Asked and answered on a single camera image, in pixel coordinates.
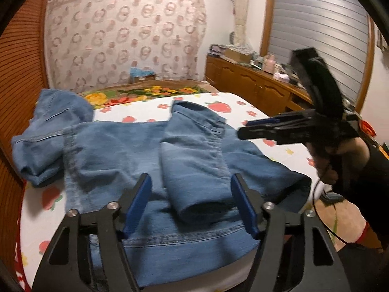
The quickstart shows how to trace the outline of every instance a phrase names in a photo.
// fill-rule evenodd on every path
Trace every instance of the screw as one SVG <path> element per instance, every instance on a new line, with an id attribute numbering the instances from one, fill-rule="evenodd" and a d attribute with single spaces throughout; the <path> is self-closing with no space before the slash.
<path id="1" fill-rule="evenodd" d="M 110 202 L 106 205 L 106 207 L 109 209 L 109 210 L 116 210 L 118 207 L 119 207 L 119 203 L 117 202 Z"/>
<path id="2" fill-rule="evenodd" d="M 266 209 L 266 210 L 272 210 L 274 208 L 274 203 L 271 203 L 271 202 L 266 202 L 263 207 Z"/>
<path id="3" fill-rule="evenodd" d="M 69 217 L 74 217 L 77 214 L 78 214 L 78 211 L 76 209 L 68 210 L 68 212 L 66 213 L 66 215 L 69 216 Z"/>
<path id="4" fill-rule="evenodd" d="M 312 211 L 312 210 L 308 210 L 305 212 L 305 215 L 308 216 L 308 217 L 315 217 L 315 212 Z"/>

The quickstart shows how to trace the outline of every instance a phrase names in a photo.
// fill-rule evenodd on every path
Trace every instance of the wooden window frame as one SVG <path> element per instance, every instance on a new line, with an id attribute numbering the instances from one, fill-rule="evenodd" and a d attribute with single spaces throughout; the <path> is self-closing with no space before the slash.
<path id="1" fill-rule="evenodd" d="M 265 23 L 263 27 L 261 50 L 259 52 L 261 56 L 266 56 L 268 53 L 269 44 L 270 44 L 270 32 L 272 30 L 272 24 L 273 24 L 273 11 L 274 11 L 274 0 L 266 0 Z M 357 113 L 361 113 L 363 104 L 366 99 L 367 91 L 369 89 L 371 73 L 373 71 L 374 48 L 375 48 L 374 22 L 373 19 L 368 15 L 368 44 L 367 44 L 366 62 L 365 62 L 365 68 L 363 72 L 361 88 L 359 89 L 358 98 L 355 102 L 355 111 Z"/>

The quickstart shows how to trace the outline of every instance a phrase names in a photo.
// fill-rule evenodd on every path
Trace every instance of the human hand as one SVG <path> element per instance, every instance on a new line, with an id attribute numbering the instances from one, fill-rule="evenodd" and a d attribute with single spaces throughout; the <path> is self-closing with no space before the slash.
<path id="1" fill-rule="evenodd" d="M 311 143 L 306 144 L 309 153 L 312 155 L 318 176 L 325 184 L 333 185 L 339 179 L 339 175 L 332 169 L 329 164 L 329 159 L 320 157 Z M 351 178 L 357 178 L 367 162 L 370 159 L 369 147 L 360 137 L 345 140 L 340 143 L 335 150 L 333 147 L 326 147 L 326 151 L 330 155 L 342 155 L 345 157 L 345 163 L 349 166 Z"/>

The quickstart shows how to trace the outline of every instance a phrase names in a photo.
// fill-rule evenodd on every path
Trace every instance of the white bedsheet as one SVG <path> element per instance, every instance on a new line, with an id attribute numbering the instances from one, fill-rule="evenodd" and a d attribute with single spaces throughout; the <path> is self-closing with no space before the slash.
<path id="1" fill-rule="evenodd" d="M 267 118 L 254 106 L 231 93 L 203 93 L 176 97 L 176 100 L 186 100 L 207 106 L 226 119 L 227 124 L 238 129 L 247 121 Z M 106 107 L 95 111 L 95 121 L 116 122 L 154 122 L 170 118 L 170 106 L 174 98 L 160 98 L 145 102 L 127 103 Z M 270 159 L 280 162 L 291 170 L 306 174 L 312 178 L 312 186 L 318 176 L 313 167 L 313 160 L 302 144 L 278 146 L 273 141 L 256 139 L 253 142 Z M 320 196 L 325 185 L 318 187 L 315 198 Z M 309 201 L 312 201 L 312 188 Z M 65 213 L 65 192 L 63 182 L 34 189 L 26 186 L 21 219 L 20 247 L 23 267 L 30 286 L 34 281 L 42 255 L 60 224 Z M 187 279 L 179 283 L 150 287 L 145 292 L 215 292 L 225 291 L 244 281 L 251 267 L 254 252 L 235 263 L 212 273 Z"/>

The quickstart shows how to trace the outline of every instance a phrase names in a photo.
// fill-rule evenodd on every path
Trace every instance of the cable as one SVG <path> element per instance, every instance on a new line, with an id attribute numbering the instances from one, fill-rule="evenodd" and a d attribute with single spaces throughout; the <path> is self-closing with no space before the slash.
<path id="1" fill-rule="evenodd" d="M 313 192 L 313 198 L 312 198 L 312 204 L 313 204 L 313 207 L 314 207 L 314 210 L 315 210 L 315 214 L 316 216 L 318 217 L 318 219 L 323 223 L 323 225 L 325 226 L 325 228 L 332 234 L 334 235 L 337 239 L 339 239 L 342 243 L 344 243 L 345 245 L 349 245 L 349 244 L 353 244 L 353 243 L 348 243 L 347 241 L 345 241 L 343 238 L 339 237 L 338 235 L 336 235 L 324 222 L 323 220 L 320 218 L 319 214 L 318 214 L 318 211 L 316 209 L 316 205 L 315 205 L 315 194 L 316 194 L 316 189 L 318 188 L 318 184 L 319 182 L 321 181 L 321 179 L 326 175 L 326 173 L 328 172 L 329 170 L 329 166 L 330 164 L 328 164 L 327 168 L 324 170 L 324 173 L 322 174 L 321 177 L 319 177 L 318 181 L 316 182 L 315 186 L 314 186 L 314 192 Z"/>

